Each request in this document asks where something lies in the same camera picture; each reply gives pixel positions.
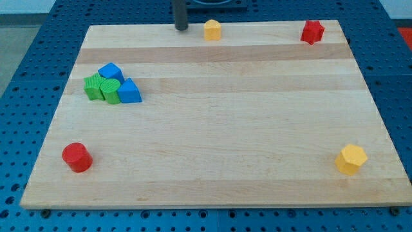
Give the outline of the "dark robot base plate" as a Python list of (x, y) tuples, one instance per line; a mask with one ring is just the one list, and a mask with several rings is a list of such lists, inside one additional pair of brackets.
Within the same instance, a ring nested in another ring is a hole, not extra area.
[(186, 0), (189, 10), (246, 9), (249, 0)]

